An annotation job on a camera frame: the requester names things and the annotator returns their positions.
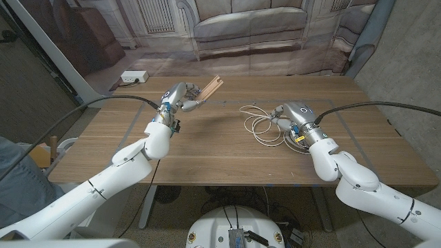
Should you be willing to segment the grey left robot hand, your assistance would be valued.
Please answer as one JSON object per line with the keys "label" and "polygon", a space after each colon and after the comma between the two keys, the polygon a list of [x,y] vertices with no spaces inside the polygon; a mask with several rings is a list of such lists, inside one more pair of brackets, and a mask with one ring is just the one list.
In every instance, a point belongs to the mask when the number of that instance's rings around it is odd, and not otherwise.
{"label": "grey left robot hand", "polygon": [[152,121],[171,127],[174,123],[174,115],[179,109],[183,112],[191,112],[205,103],[196,100],[200,93],[201,89],[193,83],[175,84],[162,96],[161,106]]}

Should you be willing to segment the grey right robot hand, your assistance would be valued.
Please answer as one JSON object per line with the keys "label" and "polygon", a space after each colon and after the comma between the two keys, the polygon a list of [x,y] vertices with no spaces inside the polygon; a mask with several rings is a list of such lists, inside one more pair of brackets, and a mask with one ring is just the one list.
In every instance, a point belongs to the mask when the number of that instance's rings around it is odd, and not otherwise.
{"label": "grey right robot hand", "polygon": [[280,129],[290,131],[297,139],[306,142],[308,147],[328,138],[323,130],[314,123],[316,115],[312,109],[300,101],[284,103],[276,107],[269,120]]}

